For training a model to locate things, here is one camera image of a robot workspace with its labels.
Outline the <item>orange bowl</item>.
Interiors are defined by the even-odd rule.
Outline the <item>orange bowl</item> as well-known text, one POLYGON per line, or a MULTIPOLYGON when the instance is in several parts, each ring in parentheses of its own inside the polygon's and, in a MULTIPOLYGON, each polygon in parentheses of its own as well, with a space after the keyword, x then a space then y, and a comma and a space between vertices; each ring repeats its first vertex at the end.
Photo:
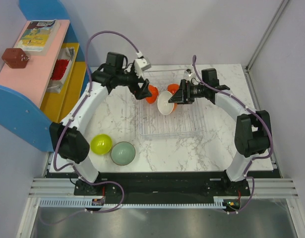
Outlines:
POLYGON ((178 84, 169 84, 168 87, 167 87, 167 91, 169 91, 172 95, 174 95, 178 89, 179 89, 179 85, 178 84))
POLYGON ((151 93, 151 97, 147 97, 145 98, 145 100, 147 101, 147 103, 149 104, 154 104, 159 96, 159 91, 156 87, 154 87, 153 85, 149 85, 148 89, 151 93))

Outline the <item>white bowl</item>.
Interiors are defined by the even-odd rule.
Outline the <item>white bowl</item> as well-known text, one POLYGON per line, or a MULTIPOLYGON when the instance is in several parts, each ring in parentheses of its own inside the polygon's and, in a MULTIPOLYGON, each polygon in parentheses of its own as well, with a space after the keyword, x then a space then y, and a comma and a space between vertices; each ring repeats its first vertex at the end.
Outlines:
POLYGON ((169 91, 163 91, 159 94, 157 99, 157 108, 162 115, 170 115, 176 110, 177 104, 168 102, 172 96, 172 93, 169 91))

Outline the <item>clear wire dish rack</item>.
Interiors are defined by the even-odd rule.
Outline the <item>clear wire dish rack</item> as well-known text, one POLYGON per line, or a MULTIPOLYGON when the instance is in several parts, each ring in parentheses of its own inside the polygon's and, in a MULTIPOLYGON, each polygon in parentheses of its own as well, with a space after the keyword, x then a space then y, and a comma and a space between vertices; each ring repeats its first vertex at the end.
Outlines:
MULTIPOLYGON (((157 65, 144 72, 150 84, 159 92, 172 83, 179 84, 186 78, 186 68, 179 65, 157 65)), ((139 134, 145 139, 165 139, 198 135, 204 128, 203 112, 196 99, 191 105, 179 105, 170 115, 162 115, 157 103, 146 100, 137 102, 139 134)))

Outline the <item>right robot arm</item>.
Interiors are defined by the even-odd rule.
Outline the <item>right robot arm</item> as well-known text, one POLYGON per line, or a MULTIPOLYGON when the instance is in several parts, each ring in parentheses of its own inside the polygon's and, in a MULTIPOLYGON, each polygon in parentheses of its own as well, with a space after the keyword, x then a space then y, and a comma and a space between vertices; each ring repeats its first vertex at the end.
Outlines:
POLYGON ((238 182, 245 179, 252 162, 265 159, 264 152, 272 150, 270 115, 265 110, 247 107, 227 85, 220 84, 214 68, 204 69, 201 74, 186 69, 178 91, 169 102, 188 105, 198 98, 205 98, 220 107, 236 123, 234 144, 237 152, 226 169, 227 179, 220 184, 224 194, 232 195, 239 189, 238 182))

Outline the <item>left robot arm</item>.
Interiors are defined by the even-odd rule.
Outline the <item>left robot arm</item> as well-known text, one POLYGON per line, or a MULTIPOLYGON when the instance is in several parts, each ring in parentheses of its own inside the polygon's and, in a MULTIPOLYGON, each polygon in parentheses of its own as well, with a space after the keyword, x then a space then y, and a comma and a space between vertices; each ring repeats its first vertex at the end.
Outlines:
POLYGON ((149 80, 143 77, 144 71, 151 67, 150 61, 142 52, 137 52, 137 58, 127 70, 123 66, 125 58, 122 54, 109 52, 106 62, 89 73, 91 81, 71 112, 60 123, 51 123, 49 128, 54 170, 59 172, 72 166, 92 195, 102 191, 102 182, 89 158, 90 145, 84 134, 96 109, 118 86, 127 87, 137 100, 152 95, 148 89, 149 80))

